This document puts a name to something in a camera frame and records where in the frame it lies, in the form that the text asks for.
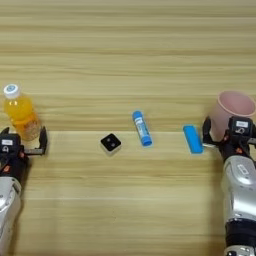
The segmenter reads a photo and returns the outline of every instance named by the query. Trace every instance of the plastic bottle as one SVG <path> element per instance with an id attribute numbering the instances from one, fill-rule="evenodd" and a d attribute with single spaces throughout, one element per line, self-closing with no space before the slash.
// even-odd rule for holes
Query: plastic bottle
<path id="1" fill-rule="evenodd" d="M 33 140 L 39 136 L 41 125 L 28 96 L 22 94 L 16 84 L 4 88 L 4 111 L 23 140 Z"/>

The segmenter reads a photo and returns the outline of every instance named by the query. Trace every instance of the small black box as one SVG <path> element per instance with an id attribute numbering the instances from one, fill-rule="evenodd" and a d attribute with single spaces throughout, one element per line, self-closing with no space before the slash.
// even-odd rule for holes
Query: small black box
<path id="1" fill-rule="evenodd" d="M 109 155 L 113 155 L 121 148 L 121 141 L 113 133 L 103 138 L 100 142 Z"/>

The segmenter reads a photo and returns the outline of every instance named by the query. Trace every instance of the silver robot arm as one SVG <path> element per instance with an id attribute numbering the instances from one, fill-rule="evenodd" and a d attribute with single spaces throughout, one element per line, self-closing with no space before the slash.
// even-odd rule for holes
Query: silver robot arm
<path id="1" fill-rule="evenodd" d="M 210 130 L 207 117 L 204 146 L 216 147 L 224 161 L 224 256 L 256 256 L 256 169 L 249 147 L 256 147 L 256 126 L 249 118 L 231 117 L 221 141 L 213 141 Z"/>
<path id="2" fill-rule="evenodd" d="M 224 223 L 227 249 L 225 256 L 255 256 L 249 246 L 256 242 L 251 228 L 256 225 L 256 169 L 254 162 L 244 156 L 231 156 L 224 164 Z"/>
<path id="3" fill-rule="evenodd" d="M 21 207 L 20 183 L 11 177 L 0 177 L 0 256 L 6 255 L 12 238 L 14 221 Z"/>

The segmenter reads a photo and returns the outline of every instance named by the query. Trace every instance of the glue stick label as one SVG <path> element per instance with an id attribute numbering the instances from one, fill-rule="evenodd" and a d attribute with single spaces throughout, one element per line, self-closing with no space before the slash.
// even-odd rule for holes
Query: glue stick label
<path id="1" fill-rule="evenodd" d="M 146 125 L 144 124 L 142 117 L 136 118 L 135 124 L 137 126 L 140 137 L 144 137 L 149 134 L 148 129 L 147 129 Z"/>

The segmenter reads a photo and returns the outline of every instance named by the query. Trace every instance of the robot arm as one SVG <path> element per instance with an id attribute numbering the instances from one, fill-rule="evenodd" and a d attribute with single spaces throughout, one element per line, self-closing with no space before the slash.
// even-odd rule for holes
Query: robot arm
<path id="1" fill-rule="evenodd" d="M 256 256 L 256 169 L 249 144 L 255 146 L 255 126 L 248 118 L 232 117 L 222 141 L 203 125 L 203 143 L 219 149 L 224 161 L 222 190 L 226 228 L 225 256 Z"/>
<path id="2" fill-rule="evenodd" d="M 20 183 L 11 177 L 0 177 L 0 256 L 9 248 L 13 225 L 21 207 Z"/>
<path id="3" fill-rule="evenodd" d="M 39 142 L 39 148 L 25 149 L 18 134 L 9 134 L 8 128 L 0 133 L 0 256 L 8 251 L 14 222 L 21 208 L 21 190 L 27 176 L 28 156 L 45 154 L 45 128 L 41 130 Z"/>

